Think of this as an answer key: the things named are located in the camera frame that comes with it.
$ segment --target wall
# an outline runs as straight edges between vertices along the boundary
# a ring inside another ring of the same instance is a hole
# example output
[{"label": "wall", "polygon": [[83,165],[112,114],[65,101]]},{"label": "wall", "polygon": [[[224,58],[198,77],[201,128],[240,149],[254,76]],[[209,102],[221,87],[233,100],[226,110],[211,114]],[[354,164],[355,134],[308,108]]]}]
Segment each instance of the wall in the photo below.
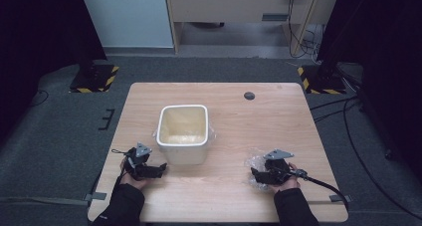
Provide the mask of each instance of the wall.
[{"label": "wall", "polygon": [[165,0],[85,0],[104,47],[173,48]]}]

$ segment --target white plastic container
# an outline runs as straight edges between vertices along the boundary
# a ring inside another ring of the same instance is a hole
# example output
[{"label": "white plastic container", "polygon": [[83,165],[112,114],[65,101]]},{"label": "white plastic container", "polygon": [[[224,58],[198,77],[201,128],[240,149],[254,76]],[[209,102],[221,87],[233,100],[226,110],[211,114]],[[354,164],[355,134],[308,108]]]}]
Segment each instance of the white plastic container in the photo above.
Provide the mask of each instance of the white plastic container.
[{"label": "white plastic container", "polygon": [[167,106],[156,136],[169,164],[201,164],[207,156],[208,110],[202,105]]}]

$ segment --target sleeve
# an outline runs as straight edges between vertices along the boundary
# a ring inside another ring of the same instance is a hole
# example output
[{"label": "sleeve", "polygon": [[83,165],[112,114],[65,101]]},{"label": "sleeve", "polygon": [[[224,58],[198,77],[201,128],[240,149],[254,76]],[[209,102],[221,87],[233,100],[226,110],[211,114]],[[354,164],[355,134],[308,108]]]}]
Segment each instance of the sleeve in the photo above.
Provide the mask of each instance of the sleeve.
[{"label": "sleeve", "polygon": [[97,217],[93,226],[139,225],[139,214],[145,197],[129,184],[117,184],[108,208]]},{"label": "sleeve", "polygon": [[282,226],[319,225],[299,188],[277,192],[274,203]]}]

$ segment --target yellow black striped tape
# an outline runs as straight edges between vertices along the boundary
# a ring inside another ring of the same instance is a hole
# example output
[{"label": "yellow black striped tape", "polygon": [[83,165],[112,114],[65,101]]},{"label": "yellow black striped tape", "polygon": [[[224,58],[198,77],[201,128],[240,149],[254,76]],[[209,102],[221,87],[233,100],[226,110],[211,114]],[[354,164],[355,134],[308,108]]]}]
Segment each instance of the yellow black striped tape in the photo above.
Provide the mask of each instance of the yellow black striped tape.
[{"label": "yellow black striped tape", "polygon": [[117,74],[118,66],[114,66],[109,73],[109,77],[106,81],[105,86],[102,86],[102,88],[97,89],[89,89],[89,88],[77,88],[72,89],[71,93],[82,93],[82,94],[88,94],[88,93],[99,93],[99,92],[108,92],[109,87],[111,87],[112,82],[114,81],[115,75]]},{"label": "yellow black striped tape", "polygon": [[304,83],[304,89],[307,94],[346,94],[346,91],[337,91],[337,90],[318,90],[313,89],[308,81],[307,77],[304,74],[303,68],[298,68],[299,75],[301,76],[302,83]]}]

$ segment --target gray carpet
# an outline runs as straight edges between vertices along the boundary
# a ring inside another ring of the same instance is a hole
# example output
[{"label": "gray carpet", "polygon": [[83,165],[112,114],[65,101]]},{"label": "gray carpet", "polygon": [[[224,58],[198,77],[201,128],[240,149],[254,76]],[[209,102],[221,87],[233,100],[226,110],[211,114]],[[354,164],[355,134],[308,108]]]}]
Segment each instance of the gray carpet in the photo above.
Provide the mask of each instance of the gray carpet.
[{"label": "gray carpet", "polygon": [[[87,225],[82,201],[103,168],[129,87],[135,82],[294,82],[297,68],[310,60],[136,58],[112,57],[120,67],[107,93],[71,94],[69,84],[78,71],[68,66],[45,76],[40,92],[10,138],[0,148],[0,197],[57,198],[57,202],[2,202],[1,225]],[[354,96],[306,95],[310,108]],[[315,118],[341,111],[343,104],[313,111]],[[108,130],[103,117],[115,110]],[[384,145],[359,106],[346,113],[354,146],[342,113],[316,123],[340,190],[353,198],[349,219],[322,225],[422,225],[391,202],[422,215],[422,188],[404,162],[384,158]]]}]

